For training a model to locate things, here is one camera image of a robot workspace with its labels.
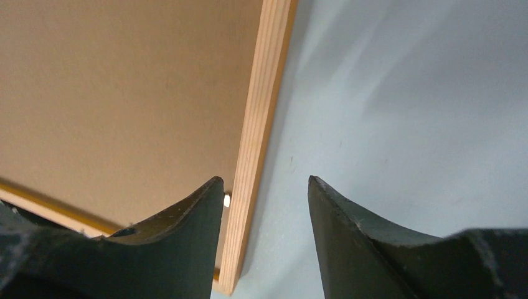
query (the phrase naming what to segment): tan panel surface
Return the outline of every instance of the tan panel surface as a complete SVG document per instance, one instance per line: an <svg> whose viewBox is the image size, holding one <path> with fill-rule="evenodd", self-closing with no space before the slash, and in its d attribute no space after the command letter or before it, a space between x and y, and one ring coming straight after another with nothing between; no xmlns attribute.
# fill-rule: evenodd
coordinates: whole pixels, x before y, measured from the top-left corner
<svg viewBox="0 0 528 299"><path fill-rule="evenodd" d="M0 1L0 177L121 225L232 189L261 5Z"/></svg>

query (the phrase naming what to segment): wood grain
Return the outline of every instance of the wood grain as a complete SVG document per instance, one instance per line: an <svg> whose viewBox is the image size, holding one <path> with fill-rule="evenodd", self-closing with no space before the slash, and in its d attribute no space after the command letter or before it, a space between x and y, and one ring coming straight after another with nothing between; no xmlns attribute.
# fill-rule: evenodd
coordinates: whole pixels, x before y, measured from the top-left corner
<svg viewBox="0 0 528 299"><path fill-rule="evenodd" d="M296 0L264 0L238 150L218 292L230 295L240 277Z"/></svg>

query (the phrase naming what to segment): wooden strip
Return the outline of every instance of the wooden strip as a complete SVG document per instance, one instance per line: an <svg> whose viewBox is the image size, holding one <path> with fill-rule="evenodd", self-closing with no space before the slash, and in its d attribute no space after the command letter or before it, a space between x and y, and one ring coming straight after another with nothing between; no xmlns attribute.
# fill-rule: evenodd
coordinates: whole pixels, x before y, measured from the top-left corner
<svg viewBox="0 0 528 299"><path fill-rule="evenodd" d="M220 275L213 281L215 290L228 295L242 271L296 5L264 0L260 14Z"/></svg>
<svg viewBox="0 0 528 299"><path fill-rule="evenodd" d="M88 237L109 236L121 227L91 219L29 192L0 183L0 199Z"/></svg>

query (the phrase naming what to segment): plywood edge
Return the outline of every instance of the plywood edge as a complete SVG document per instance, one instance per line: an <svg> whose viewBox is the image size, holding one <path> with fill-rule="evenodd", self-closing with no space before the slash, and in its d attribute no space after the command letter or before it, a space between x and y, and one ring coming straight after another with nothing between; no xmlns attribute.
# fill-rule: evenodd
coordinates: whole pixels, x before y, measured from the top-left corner
<svg viewBox="0 0 528 299"><path fill-rule="evenodd" d="M82 213L45 195L0 181L0 199L88 237L109 236L121 227Z"/></svg>
<svg viewBox="0 0 528 299"><path fill-rule="evenodd" d="M296 5L296 0L262 4L220 275L213 281L213 289L226 295L242 271Z"/></svg>

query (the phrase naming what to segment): light blue surface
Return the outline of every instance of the light blue surface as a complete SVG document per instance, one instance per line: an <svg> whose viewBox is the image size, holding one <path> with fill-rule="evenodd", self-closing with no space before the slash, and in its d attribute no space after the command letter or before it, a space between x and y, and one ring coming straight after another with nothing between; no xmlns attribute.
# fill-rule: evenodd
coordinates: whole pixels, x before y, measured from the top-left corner
<svg viewBox="0 0 528 299"><path fill-rule="evenodd" d="M310 174L427 234L528 226L527 83L526 0L300 0L233 298L323 298Z"/></svg>

